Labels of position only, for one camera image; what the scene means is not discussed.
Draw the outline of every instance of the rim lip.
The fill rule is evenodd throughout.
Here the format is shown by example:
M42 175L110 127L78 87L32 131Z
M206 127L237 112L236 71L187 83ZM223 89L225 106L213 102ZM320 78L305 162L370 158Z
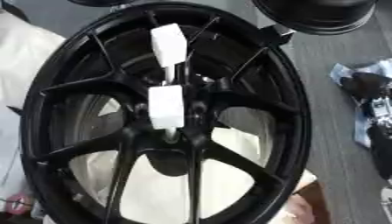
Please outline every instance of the rim lip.
M68 0L68 1L70 1L73 4L85 5L90 7L110 7L110 6L117 6L120 4L131 4L136 0L112 0L107 3L93 3L92 1L88 1L88 0Z
M368 20L373 16L375 12L375 4L370 8L369 12L358 19L357 21L336 27L328 27L328 26L314 26L310 24L304 24L299 21L290 21L287 19L281 18L276 13L273 13L271 9L269 9L266 5L263 4L261 0L252 0L253 4L268 18L274 20L275 22L287 26L298 32L313 34L313 35L339 35L347 32L352 32L360 27L362 27Z
M246 36L245 38L252 40L256 44L260 44L260 34L256 27L254 27L252 24L248 23L247 21L232 15L231 13L225 12L223 10L217 10L213 7L209 6L204 6L196 3L147 3L147 4L142 4L134 7L128 8L126 11L138 11L140 8L143 7L154 7L154 6L181 6L181 7L193 7L194 9L199 9L199 10L207 10L211 13L215 13L217 15L220 15L222 17L229 17L232 19L235 19L238 21L237 24L243 25L243 30L248 31L247 34L249 35L252 34L251 36ZM77 208L75 208L73 211L61 211L62 215L60 215L60 212L56 210L53 206L48 206L48 205L54 205L57 200L52 201L51 203L47 203L49 199L53 200L50 195L47 195L47 193L44 193L42 189L39 189L42 187L42 184L37 183L37 180L35 179L37 173L32 172L31 170L34 169L35 164L34 162L31 161L31 157L29 154L30 151L33 151L33 144L32 144L32 130L31 130L31 124L30 122L32 121L34 115L37 113L37 111L34 109L36 106L34 105L34 102L37 101L37 90L36 88L39 85L42 85L42 82L48 82L46 78L46 74L48 71L51 71L53 64L58 63L59 58L64 57L64 55L67 55L69 53L70 49L74 47L75 44L79 44L83 38L85 38L86 33L88 31L92 30L92 28L96 29L97 31L103 31L107 30L108 27L114 27L120 23L118 23L118 20L122 19L124 16L124 10L119 11L117 13L112 13L110 15L107 15L104 18L99 19L98 21L88 25L86 28L82 29L79 31L77 34L73 35L72 38L67 40L53 55L52 57L44 64L44 66L41 68L40 72L38 73L37 78L34 80L34 82L31 84L31 88L29 90L29 93L26 97L25 104L24 104L24 114L22 116L21 120L21 143L22 143L22 162L25 170L25 174L27 177L28 182L31 184L32 189L36 193L38 200L43 204L47 212L51 215L51 217L57 221L58 223L64 223L63 221L66 220L67 215L73 215L74 218L80 216L81 213L77 212ZM311 113L309 109L309 104L306 98L306 92L303 87L303 84L301 80L299 79L299 76L297 74L296 69L292 65L291 61L288 59L288 57L283 53L283 51L280 48L271 48L271 53L277 57L279 60L281 67L283 67L284 70L287 70L286 75L287 78L292 81L293 84L293 91L297 94L298 98L298 106L300 108L300 113L298 116L301 116L300 119L297 118L297 120L300 120L301 123L298 124L299 126L302 127L300 130L300 136L297 141L298 144L298 150L300 153L297 155L297 160L295 163L297 164L294 169L291 171L290 178L286 179L286 184L283 189L280 190L280 193L275 197L274 195L274 200L272 201L271 204L266 206L266 209L261 213L261 211L258 211L259 215L251 220L246 220L246 222L243 223L260 223L260 221L268 221L270 218L273 217L273 215L281 208L283 203L289 198L289 196L292 194L292 191L294 190L295 186L297 185L297 182L299 181L303 170L305 169L305 165L307 162L307 158L309 157L309 152L310 152L310 146L311 146L311 139L312 139L312 119L311 119ZM86 223L84 221L76 220L74 224L79 224L79 223Z

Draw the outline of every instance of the wire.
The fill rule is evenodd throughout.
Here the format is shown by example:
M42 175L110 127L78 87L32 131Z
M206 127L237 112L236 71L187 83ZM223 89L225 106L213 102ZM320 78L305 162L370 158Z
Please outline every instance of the wire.
M27 206L27 207L32 207L32 204L27 204L27 203L24 203L24 202L21 202L21 201L7 200L7 199L0 199L0 201L5 202L5 203L16 203L16 204L24 205L24 206Z

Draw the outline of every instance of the white cloth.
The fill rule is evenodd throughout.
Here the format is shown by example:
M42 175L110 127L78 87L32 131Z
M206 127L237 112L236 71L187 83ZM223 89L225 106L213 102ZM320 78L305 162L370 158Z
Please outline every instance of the white cloth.
M0 199L26 189L19 156L19 116L37 71L63 42L59 35L0 10ZM5 203L0 201L0 212Z

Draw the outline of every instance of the gray carpet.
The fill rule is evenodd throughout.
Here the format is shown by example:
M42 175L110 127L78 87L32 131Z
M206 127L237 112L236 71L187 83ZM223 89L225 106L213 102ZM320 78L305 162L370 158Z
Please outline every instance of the gray carpet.
M69 37L109 9L65 0L13 0L31 22ZM271 24L248 0L199 0L265 26ZM325 188L335 224L388 223L380 206L382 181L365 149L353 142L354 105L330 80L335 63L352 67L392 56L392 1L381 0L374 17L358 31L333 37L296 34L284 49L306 85L314 121L309 169Z

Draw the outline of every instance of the white foam block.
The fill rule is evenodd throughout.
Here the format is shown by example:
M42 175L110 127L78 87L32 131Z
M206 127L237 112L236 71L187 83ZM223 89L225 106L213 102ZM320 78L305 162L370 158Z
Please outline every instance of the white foam block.
M155 130L184 127L182 87L150 87L149 116Z
M151 43L161 67L186 61L187 40L178 24L168 24L151 30Z

